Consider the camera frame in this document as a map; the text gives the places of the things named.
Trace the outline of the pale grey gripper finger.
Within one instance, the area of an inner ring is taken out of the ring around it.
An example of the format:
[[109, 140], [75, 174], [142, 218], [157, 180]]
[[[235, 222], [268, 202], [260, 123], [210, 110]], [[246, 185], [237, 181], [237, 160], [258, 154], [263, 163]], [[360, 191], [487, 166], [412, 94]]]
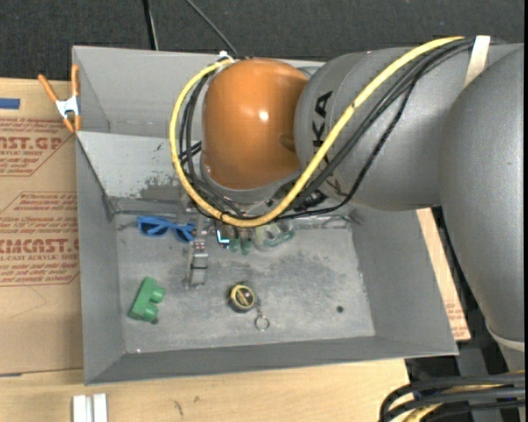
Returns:
[[192, 286], [199, 287], [205, 283], [209, 265], [209, 253], [204, 240], [194, 241], [192, 253]]
[[185, 277], [183, 279], [183, 286], [185, 289], [193, 287], [193, 276], [194, 276], [194, 248], [189, 247], [187, 251], [187, 269]]

